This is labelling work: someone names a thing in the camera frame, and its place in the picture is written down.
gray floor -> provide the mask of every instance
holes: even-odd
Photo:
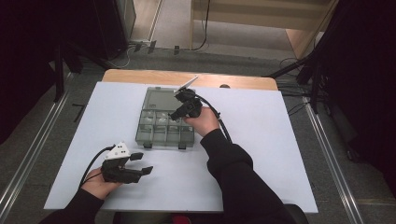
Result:
[[[212,24],[213,31],[216,29],[229,29],[219,27],[221,24]],[[233,30],[233,38],[229,35],[215,38],[209,34],[209,47],[198,52],[181,51],[174,55],[172,50],[155,49],[148,54],[147,48],[138,52],[129,51],[128,57],[123,54],[114,64],[124,66],[124,69],[153,69],[173,70],[190,72],[221,73],[241,76],[268,75],[285,66],[292,60],[281,62],[283,59],[292,57],[290,44],[285,39],[284,30],[267,29],[261,31],[267,38],[258,43],[249,41],[253,36],[252,29],[257,27],[240,27],[243,32]],[[174,45],[182,46],[182,42],[175,40],[161,25],[156,27],[157,47],[172,48]],[[26,182],[11,207],[4,223],[37,223],[50,211],[43,210],[44,203],[50,192],[50,186],[58,173],[73,135],[78,127],[80,108],[73,104],[84,105],[89,102],[92,90],[97,81],[100,81],[104,70],[96,64],[84,60],[84,69],[81,74],[75,74],[69,78],[66,88],[68,89],[65,104],[55,120],[51,132],[44,139],[41,153]],[[299,91],[295,88],[294,77],[285,75],[277,80],[278,86],[285,93]],[[35,140],[41,124],[45,121],[50,109],[55,105],[52,100],[54,89],[50,89],[37,103],[34,109],[25,117],[9,139],[0,146],[0,189],[4,190],[17,172],[21,161],[28,152],[29,147]],[[288,109],[300,104],[302,97],[284,97]],[[396,223],[396,202],[389,192],[382,175],[367,163],[354,163],[348,160],[346,145],[341,139],[332,119],[327,116],[324,107],[319,105],[319,116],[332,150],[346,177],[346,182],[352,190],[358,204],[364,223]],[[296,135],[296,139],[304,160],[305,169],[314,196],[318,205],[318,214],[308,214],[310,223],[352,223],[340,197],[339,190],[334,184],[331,170],[325,160],[317,139],[315,130],[308,113],[303,108],[290,116],[290,122]],[[113,213],[102,211],[97,216],[97,223],[111,223]]]
[[[270,73],[279,67],[279,61],[277,60],[196,52],[181,52],[175,56],[173,52],[161,49],[156,49],[151,54],[148,54],[147,49],[131,53],[131,60],[132,62],[127,69],[210,72],[245,76]],[[57,118],[5,223],[35,223],[49,212],[42,209],[44,202],[78,126],[78,123],[74,120],[78,115],[79,108],[72,106],[72,104],[87,104],[94,84],[102,78],[104,73],[95,64],[84,63],[84,65],[83,72],[80,75],[75,75],[73,81],[68,84],[69,91],[64,108]],[[293,78],[287,75],[278,81],[279,87],[289,86],[290,84],[294,85],[295,83]],[[33,142],[35,134],[52,106],[53,96],[54,90],[49,90],[22,121],[14,134],[0,146],[0,165],[2,170],[5,171],[1,178],[2,189],[15,173],[24,153]],[[284,99],[288,109],[302,102],[301,97],[285,97]],[[332,142],[334,152],[357,199],[365,223],[395,223],[396,203],[391,197],[381,174],[369,164],[350,162],[346,156],[345,145],[340,139],[332,120],[323,111],[320,115]],[[319,209],[318,214],[308,214],[308,219],[311,223],[349,223],[345,207],[334,185],[329,166],[324,159],[306,110],[302,109],[290,116],[290,121]],[[97,223],[110,223],[112,214],[112,212],[101,212],[97,217]]]

wooden board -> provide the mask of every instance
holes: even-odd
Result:
[[[225,84],[232,89],[277,91],[276,82],[270,77],[240,77],[208,73],[110,69],[105,72],[102,81],[182,85],[194,76],[199,76],[199,78],[192,83],[192,86],[196,87],[219,87]]]

white paper sheet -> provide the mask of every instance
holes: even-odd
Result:
[[[141,161],[127,168],[154,166],[139,183],[112,192],[102,209],[120,211],[217,212],[221,192],[206,168],[207,155],[195,135],[186,151],[161,147],[146,150],[134,138],[147,87],[153,85],[98,82],[64,158],[45,209],[64,208],[94,155],[124,141]],[[220,113],[233,142],[254,160],[254,170],[284,203],[306,213],[318,211],[289,116],[279,91],[194,88]],[[99,157],[92,168],[101,166]]]

black wall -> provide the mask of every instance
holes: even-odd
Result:
[[[339,127],[355,132],[349,146],[383,172],[396,195],[396,7],[392,1],[340,4],[349,11],[321,54],[327,91],[347,120]]]

gray plastic organizer box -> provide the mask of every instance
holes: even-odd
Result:
[[[171,120],[182,103],[175,98],[175,89],[149,87],[137,125],[136,143],[144,148],[177,147],[186,149],[194,143],[194,129],[183,119]]]

